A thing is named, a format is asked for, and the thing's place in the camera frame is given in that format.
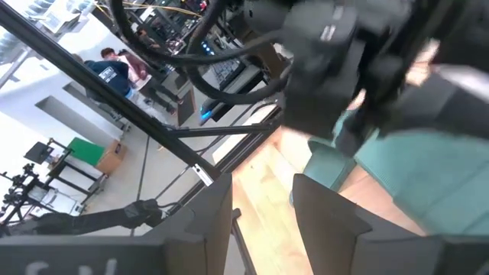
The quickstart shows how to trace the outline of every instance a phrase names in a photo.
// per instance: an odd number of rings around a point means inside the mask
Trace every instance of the gray floor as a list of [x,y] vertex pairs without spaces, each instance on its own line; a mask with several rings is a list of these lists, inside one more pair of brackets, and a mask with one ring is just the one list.
[[[186,92],[188,89],[183,88],[180,91]],[[196,106],[200,106],[205,99],[206,97],[203,94],[195,91]],[[228,126],[247,107],[247,105],[235,106],[218,122],[210,120],[203,127]],[[244,115],[236,125],[243,124],[249,116],[250,112]],[[184,126],[196,128],[199,120],[199,114],[195,113]],[[182,141],[192,149],[198,150],[206,147],[214,139],[215,137],[194,137],[184,138]],[[212,152],[225,140],[226,138],[204,153],[203,157],[214,164]],[[125,135],[123,143],[128,146],[125,160],[109,178],[105,185],[105,191],[92,199],[89,205],[89,212],[120,208],[137,199],[152,199],[158,195],[160,196],[157,200],[160,204],[175,202],[199,181],[199,177],[193,170],[188,169],[185,171],[187,165],[183,161],[166,149],[158,151],[158,143],[152,138],[148,138],[143,131],[135,126]],[[180,174],[181,177],[173,185],[170,185],[173,179]],[[141,226],[134,230],[134,235],[142,235],[148,230],[150,230],[149,227]],[[122,227],[109,228],[94,232],[91,235],[129,236],[131,235],[131,230]],[[226,274],[243,273],[244,267],[237,244],[234,238],[231,237]]]

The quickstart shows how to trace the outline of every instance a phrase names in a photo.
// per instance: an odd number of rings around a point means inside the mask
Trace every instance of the black metal frame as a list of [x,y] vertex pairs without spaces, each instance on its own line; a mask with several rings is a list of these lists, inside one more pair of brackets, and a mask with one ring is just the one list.
[[[266,123],[264,125],[239,126],[232,128],[207,128],[207,129],[190,129],[190,130],[173,130],[166,129],[159,121],[151,118],[142,110],[132,105],[128,100],[120,97],[96,74],[88,70],[83,64],[77,62],[73,56],[64,50],[60,45],[51,40],[46,34],[40,32],[34,25],[25,20],[19,13],[11,8],[7,3],[0,2],[0,25],[8,32],[16,36],[22,42],[27,44],[32,50],[35,50],[41,56],[50,61],[54,66],[64,71],[69,77],[77,81],[87,89],[97,92],[105,102],[117,110],[121,115],[126,117],[131,123],[139,127],[142,131],[152,137],[156,142],[164,146],[183,162],[193,167],[195,165],[204,169],[208,175],[217,180],[222,172],[230,172],[236,168],[246,157],[248,157],[274,129],[279,127],[278,123]],[[276,108],[268,119],[278,115]],[[186,146],[179,138],[202,137],[220,134],[249,134],[241,143],[235,147],[224,159],[219,161],[214,167],[207,160],[203,159],[190,147]],[[205,185],[199,181],[180,201],[188,202],[197,194]],[[244,239],[239,231],[238,223],[233,220],[233,234],[240,247],[241,256],[244,258],[244,264],[247,273],[255,274],[248,249]]]

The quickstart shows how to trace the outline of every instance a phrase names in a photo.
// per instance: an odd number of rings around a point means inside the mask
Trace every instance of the wooden floor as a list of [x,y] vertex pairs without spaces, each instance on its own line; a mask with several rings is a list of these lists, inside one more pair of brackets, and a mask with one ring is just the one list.
[[[233,206],[258,275],[313,274],[297,228],[289,193],[295,173],[310,158],[307,136],[279,129],[233,173]],[[367,210],[422,235],[423,231],[392,202],[360,167],[340,193]]]

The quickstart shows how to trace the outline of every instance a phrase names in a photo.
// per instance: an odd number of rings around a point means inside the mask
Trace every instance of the person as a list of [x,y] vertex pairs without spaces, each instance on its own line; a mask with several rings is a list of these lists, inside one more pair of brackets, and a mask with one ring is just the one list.
[[[109,86],[111,86],[118,95],[125,97],[142,111],[146,112],[149,116],[156,118],[163,125],[173,128],[169,125],[162,113],[146,104],[146,98],[138,91],[131,88],[131,81],[129,80],[129,66],[126,63],[119,61],[83,61],[83,58],[77,54],[73,54],[73,57],[80,63],[85,64],[94,73],[104,80]],[[97,102],[104,103],[95,92],[87,89],[87,96]]]
[[129,66],[129,79],[132,82],[133,88],[138,90],[142,95],[163,106],[170,114],[176,114],[175,108],[169,102],[162,99],[157,92],[163,93],[178,104],[181,104],[182,100],[169,89],[162,86],[155,77],[148,74],[147,66],[142,60],[128,51],[121,52],[121,54],[118,55],[115,53],[114,49],[109,47],[103,49],[100,52],[100,55],[104,60],[126,63]]

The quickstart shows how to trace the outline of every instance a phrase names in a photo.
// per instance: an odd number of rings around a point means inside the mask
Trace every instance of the white wall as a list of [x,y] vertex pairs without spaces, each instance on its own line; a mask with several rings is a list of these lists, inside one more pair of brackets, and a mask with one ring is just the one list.
[[[80,31],[65,34],[60,40],[60,45],[71,53],[79,54],[84,60],[100,60],[100,50],[105,47],[116,50],[125,47],[94,16],[88,15],[88,19]],[[5,67],[0,68],[0,73],[5,70]],[[109,137],[120,136],[121,130],[63,89],[72,81],[71,78],[46,60],[29,58],[16,72],[15,77],[20,79],[20,82],[10,81],[0,89],[0,112],[26,127],[64,144],[68,144],[74,137],[88,140],[35,106],[46,97],[53,96],[103,130]]]

